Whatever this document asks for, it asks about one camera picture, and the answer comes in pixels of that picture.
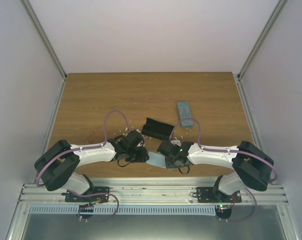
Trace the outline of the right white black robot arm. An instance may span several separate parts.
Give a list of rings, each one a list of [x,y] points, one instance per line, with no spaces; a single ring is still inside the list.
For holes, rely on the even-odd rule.
[[[245,188],[266,191],[271,182],[271,173],[274,172],[274,161],[248,141],[236,146],[217,147],[191,141],[178,145],[163,140],[156,153],[149,153],[148,164],[169,170],[195,165],[233,169],[232,173],[219,176],[209,191],[213,200],[219,203],[226,202]]]

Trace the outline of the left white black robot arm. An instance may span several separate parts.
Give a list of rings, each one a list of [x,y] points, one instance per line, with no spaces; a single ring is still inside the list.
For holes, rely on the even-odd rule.
[[[136,130],[98,144],[75,145],[59,140],[34,163],[37,172],[35,184],[50,192],[65,189],[76,193],[81,201],[89,202],[94,197],[92,183],[85,175],[76,173],[76,169],[123,159],[127,164],[149,160],[144,137]]]

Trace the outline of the green glasses case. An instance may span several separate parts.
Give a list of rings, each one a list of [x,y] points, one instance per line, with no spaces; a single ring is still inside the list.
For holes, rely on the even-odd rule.
[[[193,127],[194,121],[191,119],[191,109],[188,101],[178,101],[177,110],[180,120],[180,126],[182,128],[188,129]]]

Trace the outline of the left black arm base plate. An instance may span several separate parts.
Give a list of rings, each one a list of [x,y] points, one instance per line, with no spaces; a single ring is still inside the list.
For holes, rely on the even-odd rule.
[[[67,203],[107,203],[109,201],[108,193],[110,188],[108,186],[94,186],[88,189],[81,196],[77,196],[70,191],[66,191],[61,195]]]

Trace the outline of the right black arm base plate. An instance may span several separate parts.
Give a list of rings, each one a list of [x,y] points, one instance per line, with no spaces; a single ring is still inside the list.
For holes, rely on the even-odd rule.
[[[240,191],[227,195],[216,187],[197,187],[191,196],[196,198],[198,203],[233,204],[242,202]]]

